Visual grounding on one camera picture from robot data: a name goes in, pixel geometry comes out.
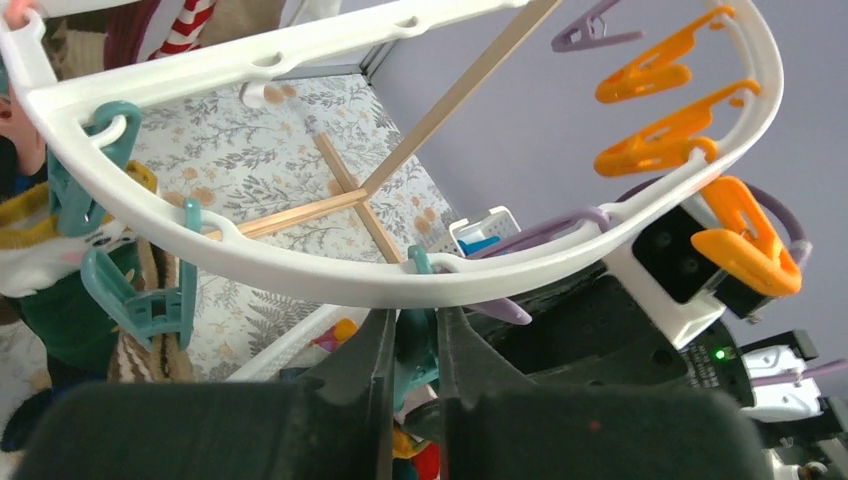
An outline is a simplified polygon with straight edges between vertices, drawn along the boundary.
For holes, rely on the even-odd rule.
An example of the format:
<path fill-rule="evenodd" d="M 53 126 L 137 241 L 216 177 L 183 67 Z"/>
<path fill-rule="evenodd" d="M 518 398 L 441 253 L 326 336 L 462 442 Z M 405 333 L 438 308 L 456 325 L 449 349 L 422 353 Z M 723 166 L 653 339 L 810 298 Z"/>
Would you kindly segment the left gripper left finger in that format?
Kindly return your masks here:
<path fill-rule="evenodd" d="M 295 382 L 293 479 L 392 477 L 395 324 L 394 310 L 371 310 L 353 337 Z"/>

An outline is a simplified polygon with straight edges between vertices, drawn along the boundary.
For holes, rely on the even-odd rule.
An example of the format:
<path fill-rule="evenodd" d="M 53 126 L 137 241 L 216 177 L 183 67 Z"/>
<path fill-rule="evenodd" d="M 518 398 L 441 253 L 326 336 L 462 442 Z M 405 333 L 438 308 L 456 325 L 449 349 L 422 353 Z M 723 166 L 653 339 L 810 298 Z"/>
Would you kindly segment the brown striped sock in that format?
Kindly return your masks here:
<path fill-rule="evenodd" d="M 126 277 L 138 293 L 176 287 L 179 260 L 149 241 L 137 241 L 140 267 Z M 107 380 L 114 383 L 187 383 L 195 380 L 193 364 L 181 350 L 177 333 L 151 338 L 145 347 L 116 327 L 118 340 L 110 358 Z"/>

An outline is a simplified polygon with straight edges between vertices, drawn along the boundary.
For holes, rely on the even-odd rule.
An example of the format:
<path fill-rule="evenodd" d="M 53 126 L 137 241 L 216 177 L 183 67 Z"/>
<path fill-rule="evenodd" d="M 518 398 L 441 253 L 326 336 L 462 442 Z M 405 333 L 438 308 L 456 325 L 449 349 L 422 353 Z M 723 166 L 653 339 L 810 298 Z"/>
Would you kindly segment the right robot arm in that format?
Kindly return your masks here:
<path fill-rule="evenodd" d="M 804 479 L 769 450 L 847 417 L 800 416 L 817 370 L 785 345 L 742 352 L 714 321 L 675 346 L 601 263 L 514 301 L 530 323 L 438 312 L 441 388 L 404 425 L 445 479 Z"/>

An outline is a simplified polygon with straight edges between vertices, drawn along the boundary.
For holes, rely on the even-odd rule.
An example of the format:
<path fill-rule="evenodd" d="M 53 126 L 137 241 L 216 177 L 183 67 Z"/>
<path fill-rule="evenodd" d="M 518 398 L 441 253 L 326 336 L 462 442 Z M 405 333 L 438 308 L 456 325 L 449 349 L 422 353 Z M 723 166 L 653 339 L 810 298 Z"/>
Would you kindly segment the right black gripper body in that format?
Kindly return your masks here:
<path fill-rule="evenodd" d="M 689 368 L 678 350 L 610 274 L 561 281 L 527 295 L 533 320 L 506 324 L 461 307 L 442 308 L 449 325 L 472 335 L 490 366 L 505 364 L 548 386 L 686 386 Z"/>

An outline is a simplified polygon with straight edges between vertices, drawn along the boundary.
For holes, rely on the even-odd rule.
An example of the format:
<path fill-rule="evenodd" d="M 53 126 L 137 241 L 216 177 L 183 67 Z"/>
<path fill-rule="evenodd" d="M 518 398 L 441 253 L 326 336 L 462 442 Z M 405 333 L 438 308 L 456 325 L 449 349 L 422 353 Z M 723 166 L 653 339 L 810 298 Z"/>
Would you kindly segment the dark green sock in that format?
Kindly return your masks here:
<path fill-rule="evenodd" d="M 88 294 L 79 273 L 11 303 L 44 345 L 54 385 L 107 376 L 117 324 Z"/>

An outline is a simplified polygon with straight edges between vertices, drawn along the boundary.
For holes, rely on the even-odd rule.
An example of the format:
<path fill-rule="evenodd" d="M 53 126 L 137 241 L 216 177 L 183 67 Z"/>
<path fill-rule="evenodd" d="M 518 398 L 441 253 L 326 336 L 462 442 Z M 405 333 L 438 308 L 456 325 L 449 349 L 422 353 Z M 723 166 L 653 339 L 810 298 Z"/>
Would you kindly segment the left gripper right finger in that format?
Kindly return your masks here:
<path fill-rule="evenodd" d="M 460 307 L 437 311 L 441 474 L 444 479 L 520 479 L 508 445 L 509 395 L 534 383 L 471 327 Z"/>

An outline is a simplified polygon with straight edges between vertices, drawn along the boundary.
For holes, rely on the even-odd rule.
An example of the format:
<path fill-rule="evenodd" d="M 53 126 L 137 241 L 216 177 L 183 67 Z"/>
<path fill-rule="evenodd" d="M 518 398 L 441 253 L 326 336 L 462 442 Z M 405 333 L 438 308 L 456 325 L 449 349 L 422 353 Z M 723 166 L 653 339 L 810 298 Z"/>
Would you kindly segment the white oval sock hanger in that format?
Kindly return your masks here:
<path fill-rule="evenodd" d="M 110 102 L 154 107 L 236 84 L 278 78 L 315 60 L 381 41 L 422 35 L 436 28 L 507 8 L 504 1 L 395 1 L 372 8 L 226 42 L 164 60 L 135 64 L 71 80 L 59 80 L 42 47 L 45 23 L 19 30 L 1 27 L 1 54 L 21 106 L 62 167 L 109 214 L 178 258 L 203 271 L 305 301 L 353 307 L 444 307 L 470 305 L 527 292 L 589 266 L 624 244 L 637 231 L 717 178 L 736 163 L 772 124 L 783 97 L 784 69 L 776 40 L 750 1 L 712 1 L 735 9 L 725 19 L 745 69 L 760 83 L 757 96 L 745 92 L 740 119 L 717 141 L 720 153 L 709 163 L 701 151 L 631 198 L 607 203 L 612 224 L 606 232 L 584 224 L 545 245 L 493 259 L 435 257 L 441 273 L 426 279 L 408 263 L 362 263 L 335 254 L 316 256 L 268 242 L 281 230 L 304 229 L 338 220 L 355 210 L 386 257 L 403 242 L 437 238 L 446 201 L 415 158 L 415 151 L 448 116 L 555 9 L 552 1 L 517 1 L 517 15 L 455 85 L 377 166 L 359 187 L 358 170 L 327 161 L 334 181 L 327 197 L 272 215 L 244 195 L 247 171 L 230 168 L 220 186 L 224 196 L 200 213 L 192 231 L 183 210 L 132 180 L 108 159 L 126 122 L 107 115 L 95 132 L 95 112 Z"/>

